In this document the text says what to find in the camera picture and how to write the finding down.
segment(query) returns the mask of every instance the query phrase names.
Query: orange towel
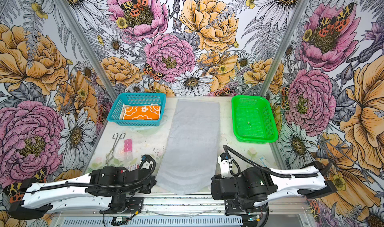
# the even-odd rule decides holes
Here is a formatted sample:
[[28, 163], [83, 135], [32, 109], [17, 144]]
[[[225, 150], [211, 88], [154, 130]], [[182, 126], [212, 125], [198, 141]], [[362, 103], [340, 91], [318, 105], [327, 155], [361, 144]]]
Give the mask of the orange towel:
[[128, 106], [123, 109], [123, 120], [158, 120], [160, 118], [159, 105]]

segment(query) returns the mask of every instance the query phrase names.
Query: white tabletop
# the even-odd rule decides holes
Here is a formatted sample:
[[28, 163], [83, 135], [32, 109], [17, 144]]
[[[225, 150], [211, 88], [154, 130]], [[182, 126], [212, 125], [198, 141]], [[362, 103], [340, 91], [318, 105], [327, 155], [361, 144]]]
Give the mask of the white tabletop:
[[[217, 145], [218, 156], [224, 152], [223, 145], [226, 144], [254, 162], [259, 164], [262, 164], [263, 162], [264, 165], [266, 164], [268, 167], [278, 168], [273, 156], [273, 152], [268, 143], [242, 143], [236, 140], [236, 137], [233, 134], [232, 126], [232, 97], [167, 97], [164, 114], [161, 119], [161, 124], [158, 127], [138, 130], [140, 127], [120, 126], [114, 122], [108, 122], [103, 133], [101, 134], [93, 156], [91, 157], [88, 166], [85, 168], [86, 172], [91, 172], [95, 169], [103, 168], [105, 166], [106, 156], [110, 152], [110, 149], [114, 143], [114, 140], [112, 139], [113, 134], [118, 133], [120, 136], [121, 133], [125, 133], [125, 139], [132, 139], [132, 152], [125, 152], [125, 139], [120, 140], [114, 151], [114, 159], [109, 162], [109, 165], [129, 167], [135, 163], [139, 163], [142, 155], [149, 154], [156, 160], [156, 170], [154, 172], [154, 175], [156, 175], [161, 165], [163, 154], [165, 153], [167, 147], [170, 126], [178, 99], [220, 103], [220, 136], [218, 138]], [[242, 171], [250, 167], [240, 159], [237, 160], [237, 162], [239, 163]], [[220, 173], [218, 165], [216, 167], [216, 172], [218, 174]], [[169, 191], [162, 189], [159, 186], [154, 186], [152, 193], [171, 194]], [[199, 192], [199, 194], [202, 193], [209, 193], [208, 187], [205, 187]]]

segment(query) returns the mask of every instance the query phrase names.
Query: green plastic basket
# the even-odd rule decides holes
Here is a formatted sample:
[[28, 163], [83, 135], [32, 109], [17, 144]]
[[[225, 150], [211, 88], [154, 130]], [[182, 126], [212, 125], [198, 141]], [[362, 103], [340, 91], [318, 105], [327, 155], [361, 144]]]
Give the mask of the green plastic basket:
[[272, 143], [278, 138], [271, 105], [263, 97], [234, 96], [232, 121], [233, 133], [240, 142]]

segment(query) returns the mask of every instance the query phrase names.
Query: gray towel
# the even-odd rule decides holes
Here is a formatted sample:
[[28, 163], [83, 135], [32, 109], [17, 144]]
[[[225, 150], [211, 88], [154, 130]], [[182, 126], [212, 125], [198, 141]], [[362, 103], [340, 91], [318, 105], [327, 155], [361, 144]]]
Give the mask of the gray towel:
[[219, 132], [219, 103], [180, 99], [157, 185], [178, 195], [208, 186], [215, 175]]

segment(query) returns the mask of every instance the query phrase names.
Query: blue basket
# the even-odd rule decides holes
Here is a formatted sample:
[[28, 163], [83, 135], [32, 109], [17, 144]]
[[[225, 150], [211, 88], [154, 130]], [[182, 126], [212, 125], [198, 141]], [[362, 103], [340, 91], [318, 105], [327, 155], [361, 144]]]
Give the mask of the blue basket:
[[[132, 106], [158, 104], [161, 106], [160, 118], [158, 120], [120, 120], [123, 104]], [[107, 120], [120, 126], [159, 126], [165, 106], [165, 94], [122, 93], [118, 95], [113, 103]]]

